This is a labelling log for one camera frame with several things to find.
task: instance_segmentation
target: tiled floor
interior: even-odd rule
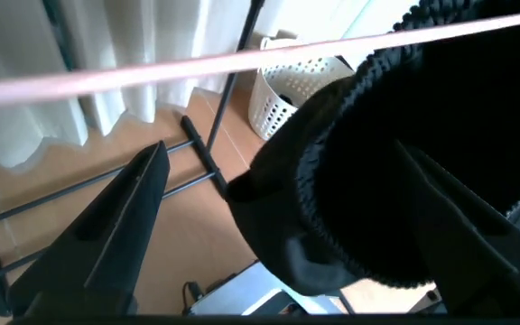
[[[249,93],[236,91],[212,150],[227,181],[244,172],[263,141],[247,122]],[[187,115],[208,139],[218,94],[197,89]],[[108,137],[91,132],[84,148],[52,145],[37,168],[15,174],[0,168],[0,211],[82,181],[125,163],[141,148],[164,139],[168,145],[185,140],[179,120],[171,110],[158,111],[153,124],[122,119]],[[168,188],[204,173],[192,149],[170,156]],[[36,209],[0,222],[0,256],[4,265],[47,246],[109,183],[98,182]],[[135,295],[140,312],[174,313],[182,309],[181,286],[189,280],[202,287],[238,272],[255,259],[239,234],[227,204],[211,181],[204,181],[162,202]],[[25,270],[7,275],[10,283]],[[393,290],[361,281],[345,289],[356,311],[407,311],[426,292]],[[0,318],[0,324],[6,319]]]

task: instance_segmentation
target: tile grout line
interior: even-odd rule
[[[208,108],[209,110],[212,112],[212,114],[214,116],[216,116],[216,112],[214,112],[214,109],[212,108],[212,105],[208,102],[208,99],[206,98],[206,95],[202,94],[200,92],[200,90],[198,90],[198,95],[199,96],[202,96],[204,98],[204,100],[206,101],[206,104],[208,105]],[[247,169],[250,169],[250,165],[246,162],[246,159],[244,159],[244,156],[240,153],[240,151],[238,150],[236,144],[234,143],[234,141],[232,140],[232,137],[230,136],[230,133],[228,131],[226,131],[226,129],[224,128],[224,126],[220,123],[220,128],[222,129],[222,131],[224,131],[224,133],[226,134],[227,136],[227,139],[230,141],[230,143],[232,144],[232,146],[234,147],[234,149],[236,149],[236,152],[238,153],[238,156],[240,156],[240,159],[242,160],[242,163],[244,163],[245,167]]]
[[[0,213],[3,212],[3,211],[4,211],[4,209],[1,206],[1,199],[0,199]],[[14,244],[14,251],[15,251],[15,253],[19,255],[19,258],[22,258],[23,255],[19,251],[19,247],[17,245],[17,239],[15,238],[14,232],[11,229],[11,226],[9,225],[9,222],[7,222],[7,219],[4,219],[3,222],[4,222],[5,231],[7,232],[7,235],[11,238],[11,241]]]

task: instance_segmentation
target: laundry basket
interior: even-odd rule
[[[300,44],[296,40],[264,38],[260,48]],[[317,90],[353,73],[337,58],[314,58],[259,69],[248,107],[250,125],[268,140]]]

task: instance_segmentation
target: pink cord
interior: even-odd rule
[[[291,64],[298,60],[348,55],[355,50],[372,51],[420,42],[438,41],[517,25],[520,25],[520,14],[470,23],[455,23],[421,30],[393,32],[333,42],[318,42],[273,50],[241,51],[229,55],[110,70],[83,70],[44,77],[3,79],[0,80],[0,107],[73,98],[113,88],[138,86],[166,80],[253,70],[265,66]]]

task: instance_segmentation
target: perforated basket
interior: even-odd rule
[[[289,39],[263,39],[261,48],[299,44],[302,43]],[[259,69],[248,107],[250,125],[260,137],[268,140],[316,91],[353,73],[337,58],[315,58]]]

